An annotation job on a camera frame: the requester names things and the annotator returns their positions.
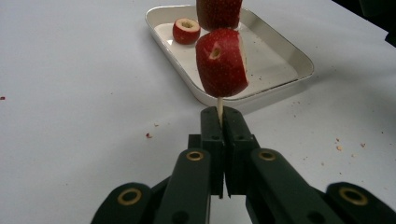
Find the white tray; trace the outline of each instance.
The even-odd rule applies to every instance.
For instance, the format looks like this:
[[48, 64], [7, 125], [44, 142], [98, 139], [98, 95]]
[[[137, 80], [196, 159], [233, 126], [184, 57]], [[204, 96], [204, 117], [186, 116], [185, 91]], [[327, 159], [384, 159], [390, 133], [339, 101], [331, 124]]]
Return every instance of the white tray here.
[[[216, 99], [205, 93], [199, 78], [195, 45], [183, 46], [174, 41], [172, 27], [178, 18], [197, 20], [195, 6], [155, 7], [146, 13], [152, 36], [194, 96], [205, 105], [215, 105]], [[304, 53], [245, 8], [241, 10], [238, 31], [247, 55], [249, 85], [237, 95], [224, 98], [225, 105], [242, 104], [313, 74], [314, 65]]]

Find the apple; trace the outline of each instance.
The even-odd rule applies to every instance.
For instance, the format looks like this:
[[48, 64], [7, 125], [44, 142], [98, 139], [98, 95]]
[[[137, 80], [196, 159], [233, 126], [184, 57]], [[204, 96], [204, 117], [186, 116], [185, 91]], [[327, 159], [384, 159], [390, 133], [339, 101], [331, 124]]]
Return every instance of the apple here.
[[175, 21], [172, 33], [177, 43], [190, 45], [198, 40], [201, 34], [201, 26], [197, 21], [181, 18]]
[[199, 77], [207, 94], [230, 97], [248, 86], [246, 56], [239, 32], [220, 28], [195, 45]]
[[198, 22], [207, 31], [238, 27], [242, 0], [196, 0]]

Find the apple slice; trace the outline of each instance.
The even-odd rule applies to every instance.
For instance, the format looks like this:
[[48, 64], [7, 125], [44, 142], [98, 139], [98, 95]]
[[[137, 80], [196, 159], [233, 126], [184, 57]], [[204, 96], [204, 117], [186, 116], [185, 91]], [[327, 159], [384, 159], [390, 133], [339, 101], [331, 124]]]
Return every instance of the apple slice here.
[[181, 18], [175, 21], [172, 33], [177, 43], [190, 45], [198, 40], [201, 34], [201, 26], [197, 21]]
[[198, 73], [207, 94], [230, 97], [248, 86], [246, 56], [239, 32], [221, 28], [198, 39]]
[[238, 27], [242, 0], [196, 0], [198, 22], [207, 31]]

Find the red apple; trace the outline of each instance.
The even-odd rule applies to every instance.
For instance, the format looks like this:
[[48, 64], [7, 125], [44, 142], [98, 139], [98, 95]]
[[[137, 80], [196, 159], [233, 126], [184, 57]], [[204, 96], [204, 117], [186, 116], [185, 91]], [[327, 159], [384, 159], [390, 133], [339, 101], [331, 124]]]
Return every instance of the red apple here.
[[242, 0], [196, 0], [198, 22], [207, 31], [238, 27]]
[[195, 43], [201, 34], [201, 26], [197, 21], [181, 18], [175, 21], [173, 36], [177, 43], [189, 45]]
[[248, 86], [241, 35], [221, 28], [203, 35], [195, 46], [198, 73], [207, 94], [230, 97]]

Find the apple piece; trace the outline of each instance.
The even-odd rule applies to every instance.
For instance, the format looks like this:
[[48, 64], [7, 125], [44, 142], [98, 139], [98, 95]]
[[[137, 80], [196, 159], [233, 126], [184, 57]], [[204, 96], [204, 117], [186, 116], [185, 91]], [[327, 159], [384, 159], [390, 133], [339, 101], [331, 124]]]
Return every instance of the apple piece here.
[[201, 26], [197, 21], [181, 18], [175, 21], [172, 32], [177, 43], [190, 45], [198, 40], [201, 34]]
[[207, 94], [230, 97], [248, 86], [246, 56], [239, 32], [220, 28], [198, 39], [198, 73]]
[[238, 27], [242, 0], [196, 0], [198, 22], [207, 31]]

